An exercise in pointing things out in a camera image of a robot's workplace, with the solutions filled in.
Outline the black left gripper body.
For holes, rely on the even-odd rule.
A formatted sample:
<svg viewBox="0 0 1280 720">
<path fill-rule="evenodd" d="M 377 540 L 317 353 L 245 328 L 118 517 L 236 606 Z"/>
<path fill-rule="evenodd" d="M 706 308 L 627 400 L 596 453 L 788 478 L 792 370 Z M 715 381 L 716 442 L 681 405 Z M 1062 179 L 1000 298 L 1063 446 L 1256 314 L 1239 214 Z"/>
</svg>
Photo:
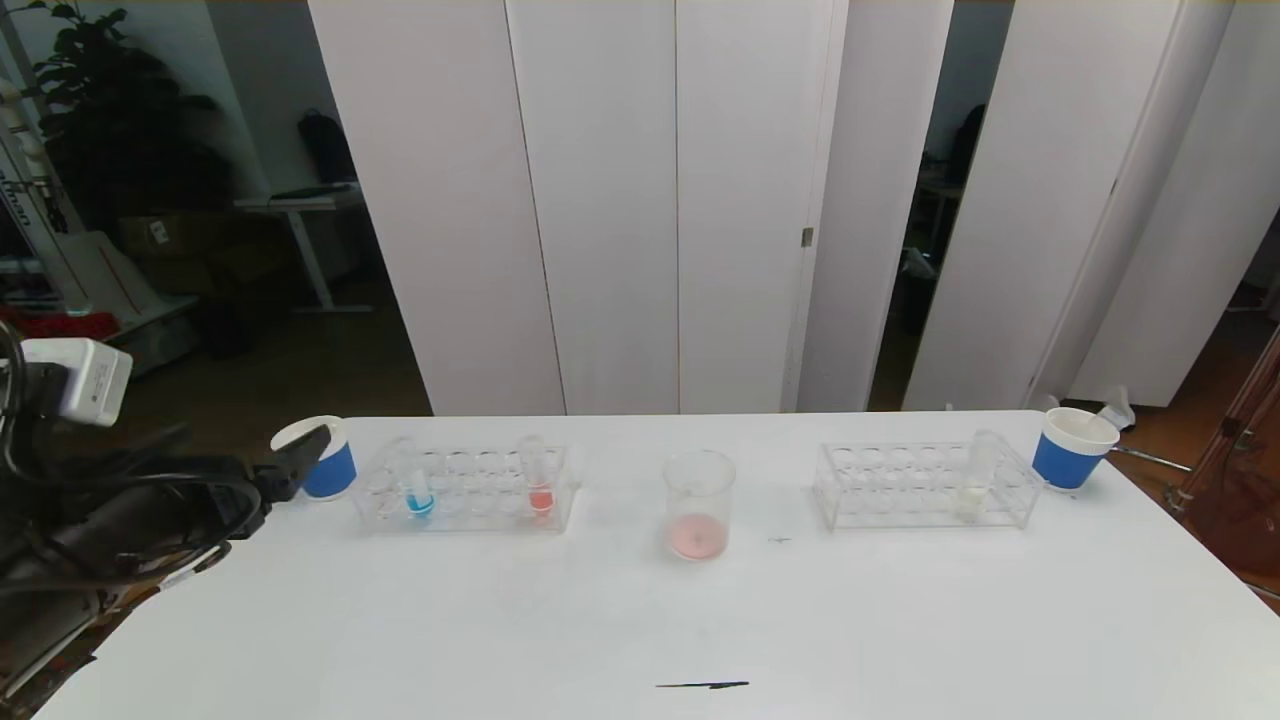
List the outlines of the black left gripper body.
<svg viewBox="0 0 1280 720">
<path fill-rule="evenodd" d="M 166 565 L 252 536 L 269 483 L 232 456 L 156 456 L 76 487 L 95 565 Z"/>
</svg>

